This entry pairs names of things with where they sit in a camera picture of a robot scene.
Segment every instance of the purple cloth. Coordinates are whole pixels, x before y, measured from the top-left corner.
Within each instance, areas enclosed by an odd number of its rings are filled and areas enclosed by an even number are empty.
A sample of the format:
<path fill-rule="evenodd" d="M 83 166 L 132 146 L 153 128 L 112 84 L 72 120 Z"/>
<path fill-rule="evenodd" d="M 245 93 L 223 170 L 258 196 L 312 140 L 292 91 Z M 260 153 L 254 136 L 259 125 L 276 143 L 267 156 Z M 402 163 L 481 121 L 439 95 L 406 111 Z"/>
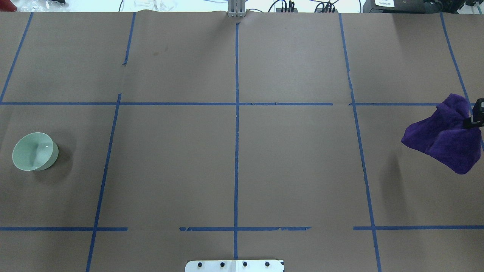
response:
<path fill-rule="evenodd" d="M 432 156 L 457 174 L 465 174 L 481 158 L 481 130 L 464 129 L 469 117 L 467 100 L 451 93 L 431 117 L 411 124 L 402 143 Z"/>

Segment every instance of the white metal plate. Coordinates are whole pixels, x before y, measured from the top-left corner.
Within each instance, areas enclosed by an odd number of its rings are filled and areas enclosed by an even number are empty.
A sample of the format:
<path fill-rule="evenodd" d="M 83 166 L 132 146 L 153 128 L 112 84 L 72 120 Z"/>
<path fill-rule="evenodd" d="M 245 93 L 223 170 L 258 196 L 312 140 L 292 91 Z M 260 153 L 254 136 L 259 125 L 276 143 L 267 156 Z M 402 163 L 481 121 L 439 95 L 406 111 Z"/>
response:
<path fill-rule="evenodd" d="M 283 260 L 189 261 L 185 266 L 185 272 L 284 272 L 284 261 Z"/>

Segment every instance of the bowl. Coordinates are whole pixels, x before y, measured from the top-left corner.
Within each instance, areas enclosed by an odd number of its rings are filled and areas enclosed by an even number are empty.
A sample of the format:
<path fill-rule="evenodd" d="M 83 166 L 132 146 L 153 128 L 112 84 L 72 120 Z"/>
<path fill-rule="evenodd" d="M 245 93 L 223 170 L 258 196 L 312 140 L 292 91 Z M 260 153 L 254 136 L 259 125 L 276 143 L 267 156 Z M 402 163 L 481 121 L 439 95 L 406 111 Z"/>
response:
<path fill-rule="evenodd" d="M 12 160 L 20 170 L 40 171 L 51 167 L 58 155 L 59 148 L 49 135 L 34 132 L 17 142 Z"/>

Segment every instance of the label sticker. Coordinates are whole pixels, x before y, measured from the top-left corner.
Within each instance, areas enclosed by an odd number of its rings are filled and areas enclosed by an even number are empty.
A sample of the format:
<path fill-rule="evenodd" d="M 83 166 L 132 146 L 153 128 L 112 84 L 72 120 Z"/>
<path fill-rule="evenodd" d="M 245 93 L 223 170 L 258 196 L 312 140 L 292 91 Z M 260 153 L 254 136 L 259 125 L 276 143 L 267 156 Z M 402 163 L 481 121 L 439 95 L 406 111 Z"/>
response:
<path fill-rule="evenodd" d="M 375 0 L 375 5 L 382 7 L 395 7 L 393 0 Z"/>

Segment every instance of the blue tape line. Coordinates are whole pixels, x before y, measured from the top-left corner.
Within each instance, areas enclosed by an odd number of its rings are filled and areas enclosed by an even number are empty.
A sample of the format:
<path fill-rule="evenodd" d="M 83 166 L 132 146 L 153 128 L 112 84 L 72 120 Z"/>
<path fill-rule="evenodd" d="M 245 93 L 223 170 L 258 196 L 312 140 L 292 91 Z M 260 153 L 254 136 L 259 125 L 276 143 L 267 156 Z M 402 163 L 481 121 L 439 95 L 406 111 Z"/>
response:
<path fill-rule="evenodd" d="M 225 102 L 122 102 L 123 106 L 235 106 Z"/>
<path fill-rule="evenodd" d="M 93 227 L 0 227 L 0 231 L 93 231 Z M 127 227 L 99 227 L 97 231 L 128 231 Z"/>
<path fill-rule="evenodd" d="M 368 202 L 368 211 L 370 213 L 370 223 L 371 223 L 371 226 L 374 227 L 375 219 L 373 217 L 373 206 L 371 204 L 370 186 L 368 184 L 368 176 L 366 174 L 366 163 L 364 160 L 363 144 L 362 144 L 362 138 L 360 133 L 360 124 L 358 123 L 358 113 L 356 111 L 356 101 L 355 101 L 355 95 L 353 93 L 353 84 L 351 83 L 351 78 L 349 76 L 350 69 L 349 69 L 348 51 L 346 48 L 345 31 L 343 28 L 343 18 L 341 16 L 341 13 L 338 13 L 338 15 L 339 15 L 339 26 L 341 28 L 341 39 L 343 40 L 343 51 L 345 53 L 346 69 L 348 73 L 348 83 L 349 83 L 349 88 L 351 90 L 351 104 L 353 107 L 353 116 L 355 118 L 356 134 L 358 137 L 358 146 L 360 148 L 360 158 L 362 161 L 363 177 L 364 177 L 364 183 L 366 187 L 366 201 Z M 378 269 L 378 272 L 381 272 L 381 261 L 380 261 L 380 251 L 378 249 L 377 232 L 375 230 L 372 230 L 372 234 L 373 234 L 373 246 L 375 248 L 375 257 L 377 259 L 377 269 Z"/>
<path fill-rule="evenodd" d="M 457 76 L 459 77 L 460 86 L 462 87 L 462 91 L 464 92 L 464 95 L 467 99 L 467 102 L 469 102 L 469 110 L 470 110 L 470 112 L 472 112 L 472 106 L 470 105 L 470 99 L 469 99 L 469 96 L 467 95 L 467 90 L 466 90 L 466 86 L 464 85 L 464 80 L 462 79 L 462 75 L 460 74 L 459 65 L 457 65 L 457 61 L 455 60 L 454 51 L 452 50 L 451 41 L 449 39 L 449 35 L 447 34 L 447 27 L 445 26 L 444 14 L 442 12 L 440 13 L 440 21 L 442 22 L 442 28 L 444 29 L 445 40 L 447 40 L 447 46 L 449 47 L 449 52 L 451 54 L 452 61 L 454 62 L 455 71 L 457 72 Z M 482 141 L 482 138 L 481 138 L 481 147 L 484 150 L 484 142 Z"/>
<path fill-rule="evenodd" d="M 94 251 L 94 242 L 96 241 L 97 225 L 99 223 L 99 214 L 101 212 L 101 204 L 103 203 L 104 188 L 106 185 L 107 168 L 109 166 L 109 159 L 111 158 L 111 149 L 113 146 L 114 130 L 116 129 L 116 122 L 118 120 L 118 112 L 121 103 L 121 94 L 118 94 L 118 101 L 116 102 L 116 110 L 114 111 L 113 126 L 111 128 L 111 136 L 109 137 L 109 145 L 107 147 L 106 163 L 104 165 L 103 181 L 101 182 L 101 190 L 99 191 L 99 199 L 97 201 L 96 217 L 94 219 L 94 229 L 92 230 L 91 246 L 89 247 L 88 262 L 86 265 L 86 272 L 91 268 L 92 253 Z"/>
<path fill-rule="evenodd" d="M 27 36 L 27 32 L 29 31 L 30 23 L 32 22 L 33 12 L 30 13 L 29 20 L 27 21 L 27 25 L 25 26 L 24 34 L 22 35 L 22 39 L 17 48 L 17 52 L 15 53 L 14 61 L 12 62 L 12 66 L 10 66 L 10 71 L 8 72 L 7 79 L 5 80 L 5 85 L 3 85 L 3 90 L 0 95 L 0 103 L 3 101 L 3 97 L 5 96 L 5 92 L 7 91 L 8 83 L 10 82 L 10 77 L 14 72 L 15 64 L 17 63 L 18 55 L 20 54 L 20 50 L 22 49 L 22 45 L 25 41 L 25 36 Z"/>
<path fill-rule="evenodd" d="M 235 24 L 234 260 L 239 258 L 239 24 Z"/>
<path fill-rule="evenodd" d="M 241 106 L 333 106 L 333 103 L 280 103 L 280 102 L 262 102 L 251 103 L 243 102 Z"/>
<path fill-rule="evenodd" d="M 17 106 L 114 106 L 116 102 L 2 102 L 1 105 Z"/>
<path fill-rule="evenodd" d="M 180 231 L 307 231 L 311 227 L 180 227 Z"/>
<path fill-rule="evenodd" d="M 126 47 L 126 56 L 124 57 L 123 65 L 128 63 L 129 48 L 131 47 L 131 38 L 133 37 L 133 28 L 135 28 L 136 12 L 133 12 L 133 18 L 131 19 L 131 30 L 129 30 L 128 46 Z"/>
<path fill-rule="evenodd" d="M 437 106 L 440 103 L 355 103 L 356 106 Z"/>
<path fill-rule="evenodd" d="M 413 229 L 484 229 L 484 225 L 447 225 L 447 226 L 356 226 L 353 230 L 413 230 Z"/>

